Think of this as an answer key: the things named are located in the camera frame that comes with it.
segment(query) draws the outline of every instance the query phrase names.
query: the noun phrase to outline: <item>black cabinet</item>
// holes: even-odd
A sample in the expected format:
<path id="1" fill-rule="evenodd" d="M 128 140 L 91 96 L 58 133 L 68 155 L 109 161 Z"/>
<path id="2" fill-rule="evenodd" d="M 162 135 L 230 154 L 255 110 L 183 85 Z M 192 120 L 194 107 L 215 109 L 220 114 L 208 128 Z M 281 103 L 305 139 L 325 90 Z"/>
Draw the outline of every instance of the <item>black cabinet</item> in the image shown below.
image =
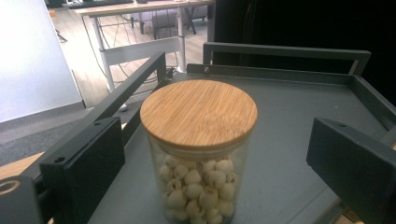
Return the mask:
<path id="1" fill-rule="evenodd" d="M 396 13 L 386 0 L 217 0 L 215 41 L 373 53 L 363 77 L 396 105 Z M 215 63 L 345 72 L 351 62 L 216 54 Z"/>

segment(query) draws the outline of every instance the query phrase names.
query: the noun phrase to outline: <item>gray panel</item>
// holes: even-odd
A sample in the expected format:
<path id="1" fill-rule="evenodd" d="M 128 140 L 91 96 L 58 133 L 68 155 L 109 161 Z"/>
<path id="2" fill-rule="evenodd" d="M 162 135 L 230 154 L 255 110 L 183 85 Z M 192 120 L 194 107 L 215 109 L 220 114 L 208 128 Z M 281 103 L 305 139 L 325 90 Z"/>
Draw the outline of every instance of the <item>gray panel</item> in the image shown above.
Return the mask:
<path id="1" fill-rule="evenodd" d="M 259 109 L 232 223 L 313 223 L 339 202 L 305 161 L 314 117 L 344 122 L 377 138 L 387 131 L 344 85 L 201 75 L 179 75 L 174 81 L 186 78 L 235 85 Z M 90 223 L 166 223 L 145 134 L 140 127 L 127 145 L 126 164 Z"/>

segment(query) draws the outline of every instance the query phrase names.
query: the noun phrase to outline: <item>desk frame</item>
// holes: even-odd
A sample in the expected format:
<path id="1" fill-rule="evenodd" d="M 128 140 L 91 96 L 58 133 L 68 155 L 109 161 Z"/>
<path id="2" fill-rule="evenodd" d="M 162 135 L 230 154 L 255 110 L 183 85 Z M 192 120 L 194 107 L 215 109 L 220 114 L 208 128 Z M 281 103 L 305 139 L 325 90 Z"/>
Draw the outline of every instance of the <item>desk frame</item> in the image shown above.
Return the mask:
<path id="1" fill-rule="evenodd" d="M 189 2 L 174 2 L 174 1 L 158 1 L 149 2 L 147 4 L 137 4 L 133 2 L 131 4 L 123 4 L 109 7 L 93 7 L 77 9 L 75 12 L 80 16 L 88 16 L 92 20 L 93 29 L 95 31 L 96 40 L 99 44 L 99 51 L 103 66 L 105 68 L 108 89 L 110 92 L 115 90 L 113 77 L 111 75 L 110 66 L 118 63 L 126 63 L 134 60 L 148 58 L 154 55 L 156 52 L 164 51 L 165 53 L 171 53 L 179 51 L 180 54 L 180 66 L 178 71 L 181 73 L 186 72 L 186 47 L 185 47 L 185 35 L 183 29 L 183 14 L 181 10 L 185 7 L 201 7 L 201 6 L 212 6 L 208 8 L 208 27 L 207 27 L 207 40 L 214 40 L 214 28 L 215 28 L 215 1 L 214 0 L 190 0 Z M 141 44 L 135 44 L 125 47 L 119 47 L 114 49 L 106 49 L 101 36 L 101 26 L 99 18 L 106 16 L 115 16 L 122 14 L 138 13 L 145 11 L 155 11 L 162 9 L 177 8 L 177 37 L 170 37 L 160 40 L 154 40 Z"/>

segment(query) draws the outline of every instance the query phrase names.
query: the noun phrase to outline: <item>wall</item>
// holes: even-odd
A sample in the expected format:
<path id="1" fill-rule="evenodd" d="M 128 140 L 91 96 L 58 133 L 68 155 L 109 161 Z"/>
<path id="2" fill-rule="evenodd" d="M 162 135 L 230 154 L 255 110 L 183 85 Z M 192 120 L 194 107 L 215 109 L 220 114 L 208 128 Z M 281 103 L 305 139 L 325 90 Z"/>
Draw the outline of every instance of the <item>wall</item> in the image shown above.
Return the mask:
<path id="1" fill-rule="evenodd" d="M 82 103 L 43 0 L 0 1 L 0 122 Z"/>

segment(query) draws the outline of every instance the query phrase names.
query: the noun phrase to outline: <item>wooden lid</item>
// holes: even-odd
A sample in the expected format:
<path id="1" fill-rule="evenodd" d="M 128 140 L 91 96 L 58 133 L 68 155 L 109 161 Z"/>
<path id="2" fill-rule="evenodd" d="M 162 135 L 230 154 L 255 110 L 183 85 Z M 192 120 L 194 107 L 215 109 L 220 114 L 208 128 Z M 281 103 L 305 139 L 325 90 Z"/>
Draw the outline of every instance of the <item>wooden lid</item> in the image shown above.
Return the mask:
<path id="1" fill-rule="evenodd" d="M 147 131 L 179 148 L 210 150 L 248 137 L 257 119 L 244 91 L 210 80 L 183 81 L 152 93 L 140 116 Z"/>

